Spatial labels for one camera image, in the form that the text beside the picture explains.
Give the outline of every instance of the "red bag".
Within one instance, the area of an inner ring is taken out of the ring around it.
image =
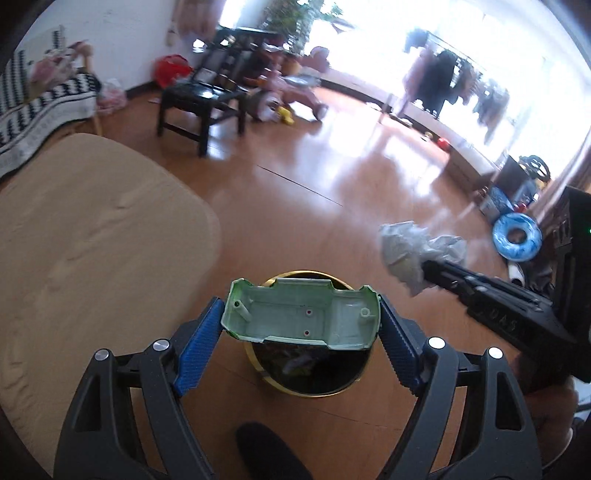
[[[189,61],[181,55],[167,55],[156,60],[154,65],[154,80],[160,88],[172,85],[180,77],[188,76],[193,69]]]

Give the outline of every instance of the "blue gripper pad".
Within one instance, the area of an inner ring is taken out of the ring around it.
[[[425,385],[421,378],[421,352],[426,337],[414,322],[411,325],[410,320],[400,318],[384,296],[380,296],[380,307],[379,338],[402,386],[418,396]]]
[[[201,380],[201,375],[222,333],[220,320],[224,308],[225,303],[221,299],[217,299],[211,305],[178,357],[178,375],[174,381],[174,389],[181,397],[191,388],[195,388]]]

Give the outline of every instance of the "yellow toy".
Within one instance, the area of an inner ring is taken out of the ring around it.
[[[295,123],[295,120],[291,116],[291,112],[284,106],[278,107],[276,112],[279,114],[281,121],[286,125],[293,125]]]

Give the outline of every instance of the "blue inflatable ring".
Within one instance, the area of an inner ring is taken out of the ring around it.
[[[525,241],[514,244],[507,240],[513,229],[525,232]],[[523,213],[508,213],[499,218],[492,228],[492,241],[496,250],[512,262],[527,262],[534,258],[542,247],[542,232],[535,221]]]

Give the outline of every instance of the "white wall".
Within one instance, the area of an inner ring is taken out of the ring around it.
[[[179,53],[193,62],[191,41],[165,44],[176,0],[56,0],[22,42],[64,25],[66,40],[95,47],[93,68],[101,80],[117,78],[127,90],[151,80],[153,61]]]
[[[236,26],[249,28],[258,27],[262,11],[268,3],[269,0],[246,0]]]

